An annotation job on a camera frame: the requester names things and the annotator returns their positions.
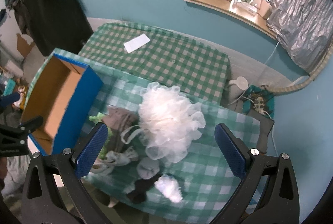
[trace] wooden shelf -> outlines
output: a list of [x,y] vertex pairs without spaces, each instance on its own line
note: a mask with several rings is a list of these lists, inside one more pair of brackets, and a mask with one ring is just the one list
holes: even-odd
[[203,7],[207,7],[213,10],[217,10],[221,13],[225,13],[229,16],[232,16],[238,20],[241,20],[256,29],[259,29],[261,32],[270,36],[273,39],[276,39],[276,35],[272,32],[266,25],[266,20],[264,20],[259,14],[252,16],[246,10],[243,10],[237,6],[231,7],[232,2],[227,0],[184,0],[188,3],[197,4]]

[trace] teal cloth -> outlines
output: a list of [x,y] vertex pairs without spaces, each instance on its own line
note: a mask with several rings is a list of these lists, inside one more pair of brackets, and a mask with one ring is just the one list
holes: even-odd
[[[140,92],[150,81],[60,49],[55,49],[54,52],[89,64],[102,79],[104,84],[89,112],[90,116],[96,116],[99,112],[107,113],[108,105],[138,111],[142,102]],[[43,67],[44,65],[32,81],[28,96]],[[160,161],[161,172],[173,175],[180,184],[183,195],[180,203],[171,203],[155,188],[147,193],[146,202],[131,203],[125,193],[131,192],[134,189],[134,182],[139,179],[137,162],[115,167],[109,175],[90,173],[85,179],[108,195],[144,212],[186,223],[209,223],[223,208],[240,182],[240,179],[232,174],[214,140],[215,126],[225,123],[249,148],[255,148],[259,137],[259,122],[196,96],[189,94],[186,96],[192,103],[202,104],[201,110],[206,120],[206,127],[199,130],[203,135],[192,142],[188,155],[179,163],[165,166]],[[87,118],[82,128],[83,133],[88,133],[93,126],[94,123]],[[131,142],[131,145],[134,145],[140,159],[146,156],[138,137]],[[256,202],[257,200],[252,200],[250,205],[253,207]]]

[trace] green cloth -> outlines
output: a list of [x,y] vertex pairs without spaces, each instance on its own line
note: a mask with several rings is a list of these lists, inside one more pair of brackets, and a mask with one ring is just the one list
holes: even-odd
[[[60,49],[55,49],[54,52],[89,64],[102,79],[104,85],[90,109],[90,116],[96,116],[98,112],[106,113],[108,105],[126,108],[130,111],[138,110],[139,104],[142,102],[140,92],[147,87],[150,81]],[[49,58],[32,81],[28,97],[48,60]],[[137,162],[116,167],[109,176],[89,174],[85,179],[110,196],[144,212],[187,223],[210,222],[225,205],[240,182],[240,179],[232,174],[214,140],[215,126],[225,123],[233,134],[241,138],[249,148],[255,148],[259,137],[259,122],[196,96],[187,94],[187,97],[193,103],[202,103],[201,110],[206,120],[206,127],[199,130],[203,135],[192,142],[188,155],[181,162],[164,167],[160,161],[161,171],[173,175],[178,180],[184,198],[182,202],[171,203],[157,189],[152,188],[147,193],[146,202],[132,204],[126,198],[125,193],[133,190],[134,182],[139,179],[136,170]],[[87,118],[82,128],[83,132],[88,133],[93,125],[93,122]],[[137,137],[131,142],[131,145],[134,145],[140,158],[145,156],[144,147]]]
[[[128,54],[124,43],[146,34],[150,42]],[[104,24],[80,56],[220,104],[230,71],[226,54],[174,32],[137,23]]]

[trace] fabric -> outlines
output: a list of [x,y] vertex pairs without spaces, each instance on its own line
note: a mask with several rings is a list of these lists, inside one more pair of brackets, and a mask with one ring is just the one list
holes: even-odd
[[139,155],[134,150],[133,146],[129,147],[123,153],[109,151],[104,159],[97,158],[90,169],[90,172],[103,175],[110,174],[115,167],[125,166],[131,161],[138,161]]
[[[140,92],[150,81],[63,50],[55,49],[54,52],[89,64],[103,81],[104,84],[89,115],[95,116],[98,112],[106,113],[108,105],[137,112],[142,101]],[[28,98],[49,59],[50,57],[31,82]],[[170,166],[162,164],[160,166],[161,172],[172,175],[179,182],[183,201],[178,204],[171,203],[155,188],[147,192],[147,201],[144,203],[133,204],[128,200],[124,193],[134,190],[134,182],[139,178],[136,162],[116,167],[107,176],[89,174],[86,180],[106,194],[144,212],[187,223],[209,223],[225,205],[240,182],[233,176],[215,142],[215,126],[225,123],[249,148],[255,148],[259,136],[259,122],[196,96],[190,94],[186,96],[191,102],[202,104],[201,110],[206,120],[206,127],[202,130],[202,137],[192,142],[188,155],[182,161]],[[94,124],[87,120],[82,128],[83,133],[88,133],[93,126]],[[146,157],[144,146],[138,138],[133,139],[131,145],[135,147],[139,157]],[[255,207],[256,203],[257,200],[252,200],[250,205]]]
[[29,163],[29,155],[7,157],[8,173],[4,178],[5,187],[1,190],[4,198],[22,192]]
[[[124,43],[143,33],[150,42],[128,54]],[[179,86],[182,92],[217,104],[230,71],[229,58],[221,51],[137,23],[100,26],[79,55],[161,85]]]
[[29,31],[43,56],[55,47],[78,53],[93,33],[78,0],[9,0],[23,34]]
[[132,203],[142,203],[147,200],[146,192],[154,186],[154,183],[161,177],[161,174],[156,174],[149,179],[139,179],[135,181],[135,189],[131,192],[126,194],[126,197]]
[[272,0],[267,26],[292,58],[310,73],[322,59],[333,35],[332,0]]
[[142,179],[148,180],[159,172],[159,161],[145,157],[137,165],[137,171]]
[[138,121],[138,116],[133,112],[119,108],[117,106],[109,106],[108,114],[102,118],[102,121],[112,129],[114,135],[107,144],[108,151],[120,153],[124,143],[121,141],[120,133]]

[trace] sock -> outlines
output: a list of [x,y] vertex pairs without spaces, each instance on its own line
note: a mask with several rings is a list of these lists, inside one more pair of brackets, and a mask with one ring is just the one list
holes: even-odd
[[159,172],[159,161],[145,157],[137,165],[137,171],[142,179],[148,180]]
[[161,177],[161,174],[156,174],[148,180],[140,179],[135,181],[135,189],[126,196],[132,203],[142,203],[147,200],[146,192],[154,186],[154,183]]

